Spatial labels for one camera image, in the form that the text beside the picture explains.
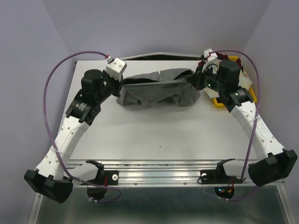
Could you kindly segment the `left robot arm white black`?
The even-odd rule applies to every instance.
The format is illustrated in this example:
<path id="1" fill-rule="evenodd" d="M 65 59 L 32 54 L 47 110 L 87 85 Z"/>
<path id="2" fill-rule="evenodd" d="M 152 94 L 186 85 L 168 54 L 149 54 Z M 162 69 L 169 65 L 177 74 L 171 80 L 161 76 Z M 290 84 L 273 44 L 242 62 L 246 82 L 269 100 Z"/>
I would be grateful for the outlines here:
<path id="1" fill-rule="evenodd" d="M 104 165 L 87 160 L 83 165 L 66 170 L 66 165 L 81 137 L 101 111 L 100 105 L 111 95 L 119 96 L 122 75 L 107 70 L 88 70 L 81 79 L 81 89 L 75 95 L 60 131 L 43 160 L 24 179 L 36 192 L 63 203 L 77 186 L 88 183 L 99 187 L 88 190 L 90 200 L 99 202 L 105 197 L 108 185 L 117 185 L 118 171 L 105 172 Z"/>

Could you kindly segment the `grey pleated skirt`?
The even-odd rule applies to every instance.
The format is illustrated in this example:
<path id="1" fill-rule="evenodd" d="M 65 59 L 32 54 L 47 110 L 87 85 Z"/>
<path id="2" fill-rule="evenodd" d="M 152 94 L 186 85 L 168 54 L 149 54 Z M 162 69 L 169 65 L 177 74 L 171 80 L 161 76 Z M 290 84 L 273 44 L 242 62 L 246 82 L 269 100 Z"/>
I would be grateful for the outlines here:
<path id="1" fill-rule="evenodd" d="M 123 79 L 120 96 L 121 106 L 142 105 L 152 107 L 161 102 L 177 106 L 192 106 L 201 96 L 187 78 L 192 69 L 177 68 L 143 73 Z"/>

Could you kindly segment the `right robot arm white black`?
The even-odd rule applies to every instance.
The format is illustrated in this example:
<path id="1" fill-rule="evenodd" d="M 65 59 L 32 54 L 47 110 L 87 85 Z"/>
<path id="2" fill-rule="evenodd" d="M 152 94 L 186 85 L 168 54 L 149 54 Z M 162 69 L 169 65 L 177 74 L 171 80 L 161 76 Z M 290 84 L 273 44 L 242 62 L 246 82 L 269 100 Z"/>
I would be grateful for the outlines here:
<path id="1" fill-rule="evenodd" d="M 263 119 L 248 90 L 239 85 L 241 68 L 229 59 L 218 64 L 200 62 L 187 81 L 196 89 L 209 88 L 236 119 L 249 138 L 249 149 L 254 149 L 257 162 L 247 160 L 222 160 L 216 169 L 208 171 L 203 183 L 225 183 L 231 177 L 241 182 L 250 179 L 255 185 L 263 186 L 289 176 L 297 160 L 294 150 L 287 150 L 274 137 Z"/>

